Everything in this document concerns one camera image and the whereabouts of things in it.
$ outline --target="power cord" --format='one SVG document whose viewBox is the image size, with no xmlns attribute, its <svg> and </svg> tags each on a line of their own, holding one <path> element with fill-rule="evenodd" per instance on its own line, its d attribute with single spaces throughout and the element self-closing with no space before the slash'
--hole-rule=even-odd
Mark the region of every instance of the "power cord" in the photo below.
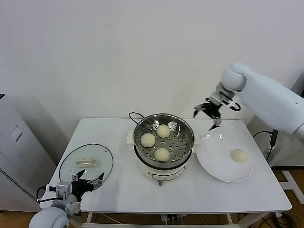
<svg viewBox="0 0 304 228">
<path fill-rule="evenodd" d="M 136 114 L 136 115 L 139 115 L 140 117 L 144 118 L 144 116 L 140 113 L 137 113 L 137 112 L 130 112 L 129 113 L 129 118 L 136 124 L 138 124 L 138 122 L 136 122 L 132 117 L 131 117 L 131 114 Z"/>
<path fill-rule="evenodd" d="M 270 218 L 275 228 L 297 228 L 294 220 L 286 213 L 276 213 Z M 286 223 L 279 222 L 279 218 L 284 219 Z"/>
<path fill-rule="evenodd" d="M 260 131 L 260 132 L 257 132 L 257 133 L 255 133 L 253 136 L 252 136 L 252 138 L 254 138 L 256 135 L 258 135 L 258 134 L 260 134 L 260 133 L 268 133 L 268 134 L 270 134 L 270 136 L 271 136 L 271 131 Z"/>
<path fill-rule="evenodd" d="M 37 200 L 38 203 L 43 203 L 51 200 L 63 200 L 62 197 L 55 197 L 55 198 L 49 198 L 49 199 L 43 199 L 43 200 Z"/>
<path fill-rule="evenodd" d="M 46 185 L 43 185 L 43 186 L 41 186 L 41 187 L 39 187 L 39 188 L 37 189 L 37 192 L 36 192 L 36 199 L 37 199 L 37 200 L 39 199 L 39 191 L 40 191 L 41 189 L 46 190 L 46 189 L 47 189 L 47 186 L 46 186 Z"/>
<path fill-rule="evenodd" d="M 271 151 L 272 151 L 273 147 L 276 145 L 275 143 L 276 143 L 276 139 L 277 139 L 277 135 L 278 135 L 279 131 L 275 130 L 275 129 L 272 129 L 272 131 L 260 131 L 260 132 L 255 133 L 252 136 L 252 138 L 254 138 L 256 135 L 258 135 L 260 133 L 268 133 L 268 134 L 270 134 L 270 143 L 269 143 L 270 144 L 270 150 L 269 150 L 269 153 L 268 153 L 268 155 L 266 157 L 266 161 L 267 161 L 268 158 L 269 158 L 269 156 L 270 156 L 270 154 L 271 154 Z"/>
</svg>

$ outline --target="electric steamer pot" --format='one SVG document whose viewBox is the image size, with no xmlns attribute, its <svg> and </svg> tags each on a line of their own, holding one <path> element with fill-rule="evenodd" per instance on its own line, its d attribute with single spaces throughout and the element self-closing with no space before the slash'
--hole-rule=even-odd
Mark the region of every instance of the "electric steamer pot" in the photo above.
<svg viewBox="0 0 304 228">
<path fill-rule="evenodd" d="M 157 135 L 156 129 L 159 125 L 168 125 L 171 133 L 167 138 Z M 155 145 L 143 147 L 141 137 L 151 133 L 155 136 Z M 153 114 L 143 118 L 135 127 L 133 132 L 135 143 L 134 150 L 139 160 L 150 168 L 157 170 L 173 170 L 184 165 L 192 154 L 194 145 L 194 133 L 189 124 L 183 119 L 171 114 Z M 165 148 L 170 153 L 168 161 L 155 159 L 155 151 Z"/>
</svg>

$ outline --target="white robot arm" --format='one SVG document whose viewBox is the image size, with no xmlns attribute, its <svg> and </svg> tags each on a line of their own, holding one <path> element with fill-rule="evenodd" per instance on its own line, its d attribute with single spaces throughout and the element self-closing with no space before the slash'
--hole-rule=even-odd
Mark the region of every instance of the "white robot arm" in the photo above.
<svg viewBox="0 0 304 228">
<path fill-rule="evenodd" d="M 210 130 L 219 127 L 219 108 L 222 105 L 234 111 L 240 110 L 240 106 L 232 100 L 235 94 L 241 98 L 243 105 L 270 127 L 304 140 L 304 99 L 242 63 L 234 63 L 224 69 L 216 91 L 206 99 L 207 102 L 195 107 L 194 116 L 203 111 L 214 121 Z"/>
<path fill-rule="evenodd" d="M 104 172 L 94 180 L 82 179 L 85 170 L 72 175 L 72 182 L 61 181 L 55 187 L 56 200 L 37 200 L 45 202 L 52 200 L 52 205 L 38 212 L 29 223 L 29 228 L 68 228 L 69 219 L 80 211 L 82 196 L 87 191 L 94 191 L 103 184 Z"/>
</svg>

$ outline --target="glass lid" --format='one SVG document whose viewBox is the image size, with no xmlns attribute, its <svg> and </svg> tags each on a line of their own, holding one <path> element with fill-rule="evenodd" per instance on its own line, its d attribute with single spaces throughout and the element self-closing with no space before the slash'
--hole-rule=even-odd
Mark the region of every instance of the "glass lid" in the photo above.
<svg viewBox="0 0 304 228">
<path fill-rule="evenodd" d="M 71 152 L 62 162 L 59 170 L 61 181 L 72 181 L 72 175 L 85 170 L 82 179 L 93 180 L 104 172 L 104 181 L 111 173 L 113 157 L 111 152 L 99 144 L 87 144 Z"/>
</svg>

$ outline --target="white tabletop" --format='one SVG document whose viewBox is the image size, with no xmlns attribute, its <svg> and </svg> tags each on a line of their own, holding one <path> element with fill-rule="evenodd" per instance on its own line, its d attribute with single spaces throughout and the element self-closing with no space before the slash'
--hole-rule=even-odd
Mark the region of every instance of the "white tabletop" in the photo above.
<svg viewBox="0 0 304 228">
<path fill-rule="evenodd" d="M 186 120 L 196 135 L 208 134 L 211 120 Z M 137 158 L 128 150 L 128 131 L 135 127 L 130 119 L 82 119 L 50 181 L 59 182 L 59 167 L 77 147 L 97 143 L 107 147 L 114 158 L 113 170 L 103 186 L 83 195 L 81 210 L 121 213 L 246 213 L 286 211 L 291 204 L 265 161 L 261 151 L 241 120 L 223 120 L 213 133 L 229 135 L 242 144 L 254 162 L 251 176 L 240 183 L 226 183 L 209 175 L 193 154 L 184 173 L 159 186 L 137 167 Z M 54 197 L 47 192 L 45 197 Z M 50 203 L 41 203 L 41 208 Z"/>
</svg>

